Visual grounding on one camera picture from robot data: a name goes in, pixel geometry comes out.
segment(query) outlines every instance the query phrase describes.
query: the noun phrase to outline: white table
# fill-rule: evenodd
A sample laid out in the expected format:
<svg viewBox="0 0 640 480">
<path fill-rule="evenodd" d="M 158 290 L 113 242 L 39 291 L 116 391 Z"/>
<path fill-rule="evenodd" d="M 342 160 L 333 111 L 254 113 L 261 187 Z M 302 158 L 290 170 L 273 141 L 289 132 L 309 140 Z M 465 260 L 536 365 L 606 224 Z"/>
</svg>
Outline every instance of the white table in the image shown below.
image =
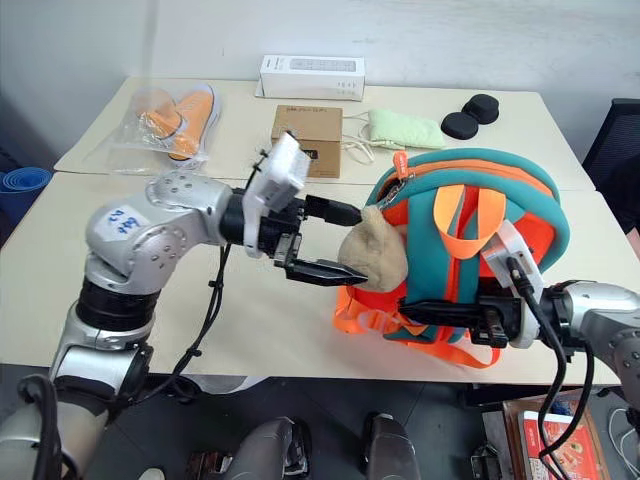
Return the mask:
<svg viewBox="0 0 640 480">
<path fill-rule="evenodd" d="M 245 179 L 260 149 L 271 146 L 271 127 L 279 104 L 342 107 L 345 115 L 387 108 L 399 113 L 420 115 L 440 123 L 444 116 L 459 111 L 479 90 L 365 87 L 362 102 L 327 100 L 263 99 L 254 97 L 256 82 L 203 80 L 214 86 L 222 100 L 220 120 L 207 139 L 210 156 L 203 173 L 214 178 Z M 199 81 L 154 80 L 171 90 L 186 90 Z M 142 85 L 140 78 L 127 79 L 78 143 L 55 165 L 56 170 L 77 173 L 108 173 L 122 166 L 122 156 L 105 148 L 104 140 L 121 121 L 131 95 Z M 534 92 L 487 91 L 500 101 L 500 117 L 491 125 L 481 125 L 471 140 L 447 137 L 447 147 L 486 147 L 522 155 L 545 168 L 560 190 L 594 190 L 593 183 L 560 133 L 539 94 Z M 344 121 L 343 132 L 356 135 L 362 122 Z M 411 156 L 420 153 L 410 150 Z M 393 152 L 376 148 L 374 165 L 362 165 L 342 154 L 338 179 L 309 179 L 309 183 L 349 183 L 373 185 L 392 166 Z M 137 152 L 137 162 L 159 171 L 166 155 Z"/>
<path fill-rule="evenodd" d="M 89 216 L 101 204 L 139 191 L 144 182 L 133 176 L 55 174 L 0 251 L 0 362 L 50 364 L 82 284 Z M 370 188 L 313 184 L 304 193 L 361 205 Z M 584 278 L 640 291 L 640 263 L 600 194 L 562 192 L 562 202 L 572 239 L 546 281 Z M 347 229 L 311 219 L 302 232 L 301 258 L 334 259 Z M 168 372 L 200 328 L 215 254 L 217 248 L 194 248 L 163 290 L 149 339 L 153 371 Z M 287 281 L 271 261 L 250 259 L 241 248 L 232 250 L 225 285 L 221 315 L 190 373 L 548 384 L 555 371 L 554 356 L 542 344 L 509 348 L 496 366 L 475 370 L 373 334 L 344 334 L 331 325 L 333 288 Z M 577 354 L 567 383 L 581 383 L 584 366 Z M 599 362 L 595 382 L 619 383 Z"/>
</svg>

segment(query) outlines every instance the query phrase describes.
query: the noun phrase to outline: white wall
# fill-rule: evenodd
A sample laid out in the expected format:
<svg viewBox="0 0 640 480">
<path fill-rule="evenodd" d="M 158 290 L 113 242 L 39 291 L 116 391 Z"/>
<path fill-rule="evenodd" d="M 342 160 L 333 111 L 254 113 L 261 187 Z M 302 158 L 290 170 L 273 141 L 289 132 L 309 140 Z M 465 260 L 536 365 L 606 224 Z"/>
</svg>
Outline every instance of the white wall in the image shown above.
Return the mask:
<svg viewBox="0 0 640 480">
<path fill-rule="evenodd" d="M 582 159 L 610 99 L 640 97 L 640 2 L 0 0 L 1 129 L 50 165 L 125 76 L 253 79 L 264 53 L 362 55 L 369 84 L 537 90 Z"/>
</svg>

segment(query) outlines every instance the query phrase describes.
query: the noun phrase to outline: plastic bag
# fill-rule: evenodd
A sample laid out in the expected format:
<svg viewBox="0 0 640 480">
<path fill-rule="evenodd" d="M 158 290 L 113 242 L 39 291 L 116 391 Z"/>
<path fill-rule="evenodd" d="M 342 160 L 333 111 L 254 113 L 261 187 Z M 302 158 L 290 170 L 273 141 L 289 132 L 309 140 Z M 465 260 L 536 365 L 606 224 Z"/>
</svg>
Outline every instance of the plastic bag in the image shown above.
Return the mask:
<svg viewBox="0 0 640 480">
<path fill-rule="evenodd" d="M 107 168 L 142 175 L 198 169 L 208 160 L 206 139 L 219 115 L 220 97 L 206 83 L 181 94 L 140 88 L 107 139 Z"/>
</svg>

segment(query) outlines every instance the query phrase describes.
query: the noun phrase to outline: red book cover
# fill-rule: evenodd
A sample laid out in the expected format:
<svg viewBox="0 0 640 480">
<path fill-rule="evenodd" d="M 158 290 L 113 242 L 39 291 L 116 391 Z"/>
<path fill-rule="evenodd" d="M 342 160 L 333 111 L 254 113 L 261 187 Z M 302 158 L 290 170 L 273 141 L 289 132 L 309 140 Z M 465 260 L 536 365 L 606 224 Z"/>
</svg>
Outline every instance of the red book cover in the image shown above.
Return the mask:
<svg viewBox="0 0 640 480">
<path fill-rule="evenodd" d="M 549 444 L 552 444 L 562 435 L 572 418 L 566 415 L 553 414 L 548 414 L 545 417 L 544 429 L 547 433 Z M 538 458 L 540 450 L 543 449 L 542 440 L 538 434 L 538 412 L 526 411 L 522 413 L 521 433 L 527 476 L 532 480 L 555 479 L 555 475 L 552 475 Z M 598 463 L 589 429 L 582 423 L 578 424 L 575 432 L 555 451 L 555 456 L 573 480 L 606 478 L 606 473 L 603 472 L 603 468 Z M 553 465 L 553 460 L 550 456 L 547 456 L 546 460 Z"/>
</svg>

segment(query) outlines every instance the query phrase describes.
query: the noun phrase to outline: backpack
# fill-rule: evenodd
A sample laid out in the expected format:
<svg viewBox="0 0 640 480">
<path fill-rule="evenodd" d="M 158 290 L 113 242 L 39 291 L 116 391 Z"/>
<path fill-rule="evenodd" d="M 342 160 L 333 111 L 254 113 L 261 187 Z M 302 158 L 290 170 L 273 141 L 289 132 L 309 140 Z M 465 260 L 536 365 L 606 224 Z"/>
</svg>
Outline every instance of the backpack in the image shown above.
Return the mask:
<svg viewBox="0 0 640 480">
<path fill-rule="evenodd" d="M 417 323 L 398 308 L 423 300 L 475 303 L 481 279 L 493 277 L 480 250 L 505 220 L 522 235 L 540 272 L 553 265 L 569 242 L 556 185 L 530 160 L 484 148 L 408 161 L 406 153 L 396 152 L 394 164 L 366 205 L 377 205 L 389 224 L 406 228 L 408 276 L 388 293 L 340 287 L 334 326 L 348 333 L 379 331 L 449 362 L 489 367 L 500 349 L 483 361 L 463 348 L 469 343 L 466 328 Z"/>
</svg>

